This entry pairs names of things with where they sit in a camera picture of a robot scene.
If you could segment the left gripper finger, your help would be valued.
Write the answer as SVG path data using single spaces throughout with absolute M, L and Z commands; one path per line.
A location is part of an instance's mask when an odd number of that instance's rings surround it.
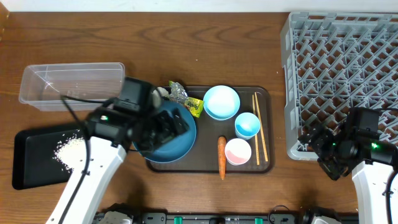
M 175 132 L 176 134 L 182 135 L 186 133 L 189 130 L 189 125 L 187 122 L 182 118 L 182 115 L 180 114 L 180 111 L 178 109 L 174 109 L 172 111 L 173 115 L 173 120 L 174 120 L 174 126 L 175 126 Z
M 167 143 L 176 136 L 175 121 L 167 111 L 157 115 L 157 125 L 159 131 L 157 139 L 160 143 Z

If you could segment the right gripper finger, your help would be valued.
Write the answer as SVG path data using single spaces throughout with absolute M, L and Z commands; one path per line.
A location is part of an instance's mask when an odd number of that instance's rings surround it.
M 318 138 L 320 137 L 320 131 L 312 130 L 307 134 L 301 135 L 298 140 L 302 144 L 308 144 L 312 149 L 319 149 Z
M 321 158 L 318 158 L 317 162 L 331 180 L 338 180 L 340 178 L 340 168 L 337 163 Z

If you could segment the dark blue bowl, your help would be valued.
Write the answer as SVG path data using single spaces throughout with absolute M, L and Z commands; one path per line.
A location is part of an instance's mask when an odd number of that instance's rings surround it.
M 143 151 L 143 148 L 140 147 L 140 145 L 136 142 L 134 142 L 132 145 L 148 161 L 157 163 L 177 161 L 185 156 L 195 143 L 197 136 L 195 120 L 186 108 L 172 101 L 165 101 L 159 109 L 168 113 L 171 112 L 172 109 L 178 109 L 182 115 L 182 119 L 188 124 L 189 130 L 186 133 L 177 136 L 173 140 L 160 146 L 153 152 Z

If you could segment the pink cup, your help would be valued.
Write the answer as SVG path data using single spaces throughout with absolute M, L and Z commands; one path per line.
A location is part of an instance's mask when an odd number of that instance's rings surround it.
M 226 160 L 234 166 L 239 166 L 247 163 L 247 161 L 250 160 L 251 155 L 251 147 L 249 143 L 243 139 L 234 138 L 226 143 Z

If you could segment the pile of white rice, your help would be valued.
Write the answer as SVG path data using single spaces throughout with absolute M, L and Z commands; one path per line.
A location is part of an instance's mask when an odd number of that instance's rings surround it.
M 86 157 L 86 147 L 83 137 L 73 134 L 72 137 L 59 141 L 54 150 L 53 160 L 62 165 L 61 170 L 72 173 Z

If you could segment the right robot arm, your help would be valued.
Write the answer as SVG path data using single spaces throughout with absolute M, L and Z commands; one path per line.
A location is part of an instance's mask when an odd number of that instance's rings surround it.
M 298 138 L 331 180 L 352 175 L 360 223 L 397 223 L 397 146 L 369 128 L 314 128 Z

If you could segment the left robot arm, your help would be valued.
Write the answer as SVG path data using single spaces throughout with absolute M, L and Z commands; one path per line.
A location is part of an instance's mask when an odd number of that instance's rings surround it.
M 111 98 L 79 121 L 85 152 L 66 184 L 48 223 L 90 223 L 131 146 L 150 159 L 157 151 L 197 133 L 190 112 L 166 101 L 160 108 Z

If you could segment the grey dishwasher rack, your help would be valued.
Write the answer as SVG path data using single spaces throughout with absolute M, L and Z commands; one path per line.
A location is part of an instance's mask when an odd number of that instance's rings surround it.
M 382 109 L 379 135 L 397 143 L 397 15 L 292 12 L 280 33 L 287 154 L 317 156 L 299 136 L 337 132 L 351 107 Z

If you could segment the yellow green snack wrapper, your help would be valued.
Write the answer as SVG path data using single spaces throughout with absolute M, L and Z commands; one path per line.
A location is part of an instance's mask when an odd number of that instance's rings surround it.
M 188 97 L 184 102 L 185 107 L 192 116 L 199 118 L 203 111 L 204 101 L 196 98 Z

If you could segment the crumpled aluminium foil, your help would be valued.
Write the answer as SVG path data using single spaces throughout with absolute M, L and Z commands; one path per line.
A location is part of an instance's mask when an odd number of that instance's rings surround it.
M 184 104 L 188 98 L 187 92 L 184 87 L 178 82 L 169 81 L 170 94 L 169 98 L 180 104 Z

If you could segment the crumpled white tissue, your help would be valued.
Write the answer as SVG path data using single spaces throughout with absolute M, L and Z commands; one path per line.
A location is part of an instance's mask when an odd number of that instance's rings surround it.
M 164 100 L 168 100 L 170 98 L 168 91 L 165 88 L 157 87 L 152 92 L 152 104 L 155 108 L 161 106 Z

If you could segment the orange carrot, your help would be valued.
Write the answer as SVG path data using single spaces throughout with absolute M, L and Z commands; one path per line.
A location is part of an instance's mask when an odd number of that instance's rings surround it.
M 224 180 L 226 175 L 225 147 L 226 138 L 224 136 L 220 136 L 218 138 L 218 170 L 221 180 Z

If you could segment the light blue bowl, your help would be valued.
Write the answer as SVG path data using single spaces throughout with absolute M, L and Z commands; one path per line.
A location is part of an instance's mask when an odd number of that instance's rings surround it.
M 217 121 L 232 118 L 241 105 L 238 93 L 225 85 L 211 87 L 205 93 L 203 101 L 206 113 Z

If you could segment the right wooden chopstick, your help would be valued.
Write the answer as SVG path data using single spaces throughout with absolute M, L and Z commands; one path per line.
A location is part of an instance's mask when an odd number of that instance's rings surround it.
M 266 162 L 269 161 L 268 158 L 268 153 L 267 153 L 267 148 L 266 148 L 266 140 L 265 140 L 265 136 L 264 136 L 264 129 L 262 127 L 262 118 L 261 118 L 261 112 L 260 112 L 260 108 L 259 108 L 259 101 L 258 101 L 258 97 L 257 97 L 257 92 L 254 93 L 254 99 L 256 102 L 256 109 L 257 109 L 257 117 L 260 121 L 260 133 L 261 133 L 261 140 L 262 140 L 262 148 L 264 151 L 264 159 Z

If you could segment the wooden chopstick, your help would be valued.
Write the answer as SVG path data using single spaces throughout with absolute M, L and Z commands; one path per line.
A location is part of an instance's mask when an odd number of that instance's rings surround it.
M 253 114 L 256 116 L 256 104 L 255 104 L 255 100 L 254 100 L 254 95 L 252 95 L 252 110 L 253 110 Z M 254 139 L 255 139 L 255 150 L 256 150 L 256 164 L 257 164 L 257 166 L 259 166 L 260 159 L 259 159 L 259 145 L 258 145 L 257 134 L 254 135 Z
M 260 112 L 260 108 L 259 108 L 259 101 L 258 101 L 258 97 L 257 97 L 257 92 L 254 93 L 254 99 L 256 102 L 256 109 L 257 109 L 257 117 L 260 121 L 260 133 L 261 133 L 261 140 L 262 140 L 262 148 L 264 151 L 264 159 L 266 162 L 269 161 L 268 158 L 268 153 L 267 153 L 267 148 L 266 148 L 266 140 L 265 140 L 265 136 L 264 136 L 264 129 L 262 127 L 262 118 L 261 118 L 261 112 Z

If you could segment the brown serving tray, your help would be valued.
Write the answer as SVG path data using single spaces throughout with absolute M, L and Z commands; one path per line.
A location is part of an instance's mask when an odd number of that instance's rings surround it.
M 273 169 L 275 164 L 271 97 L 266 89 L 259 86 L 235 86 L 234 90 L 241 101 L 238 113 L 251 112 L 252 95 L 257 95 L 264 134 L 257 135 L 258 151 L 255 148 L 255 139 L 252 138 L 248 141 L 252 148 L 250 160 L 239 166 L 227 163 L 226 173 L 266 174 Z M 234 120 L 235 118 L 217 121 L 206 112 L 202 112 L 199 118 L 195 118 L 197 137 L 190 151 L 174 162 L 156 163 L 147 160 L 147 167 L 159 173 L 217 173 L 217 141 L 220 136 L 224 136 L 227 140 L 236 137 Z

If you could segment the light blue cup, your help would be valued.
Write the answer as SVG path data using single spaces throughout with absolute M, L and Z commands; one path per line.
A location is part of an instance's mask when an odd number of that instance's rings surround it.
M 241 113 L 234 122 L 236 136 L 244 140 L 254 137 L 260 131 L 260 128 L 260 120 L 253 113 Z

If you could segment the left wooden chopstick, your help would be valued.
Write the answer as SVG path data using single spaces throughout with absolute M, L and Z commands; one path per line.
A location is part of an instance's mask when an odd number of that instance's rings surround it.
M 256 104 L 255 104 L 255 100 L 254 100 L 254 95 L 252 95 L 252 110 L 253 110 L 253 114 L 256 116 Z M 259 159 L 259 145 L 258 145 L 257 134 L 254 135 L 254 139 L 255 139 L 255 150 L 256 150 L 256 164 L 257 164 L 257 166 L 259 166 L 260 159 Z

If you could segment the clear plastic bin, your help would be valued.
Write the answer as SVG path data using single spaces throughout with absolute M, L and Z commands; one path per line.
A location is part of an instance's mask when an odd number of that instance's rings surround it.
M 104 101 L 119 95 L 125 77 L 125 66 L 119 62 L 59 63 L 29 65 L 25 68 L 19 101 L 41 111 L 65 111 L 60 97 L 67 95 L 75 111 L 94 110 L 98 104 L 84 100 Z

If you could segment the black tray bin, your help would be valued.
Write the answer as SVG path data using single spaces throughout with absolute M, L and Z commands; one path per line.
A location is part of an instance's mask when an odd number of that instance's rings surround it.
M 53 160 L 59 141 L 76 134 L 83 137 L 74 123 L 26 129 L 14 138 L 12 186 L 16 190 L 30 189 L 67 182 L 71 173 Z

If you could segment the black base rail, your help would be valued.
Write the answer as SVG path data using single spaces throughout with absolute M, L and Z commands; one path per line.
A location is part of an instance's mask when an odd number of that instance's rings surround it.
M 342 214 L 332 209 L 312 207 L 300 212 L 277 205 L 268 213 L 170 213 L 160 209 L 134 209 L 124 203 L 96 213 L 93 223 L 132 224 L 236 224 L 236 223 L 359 223 L 357 214 Z

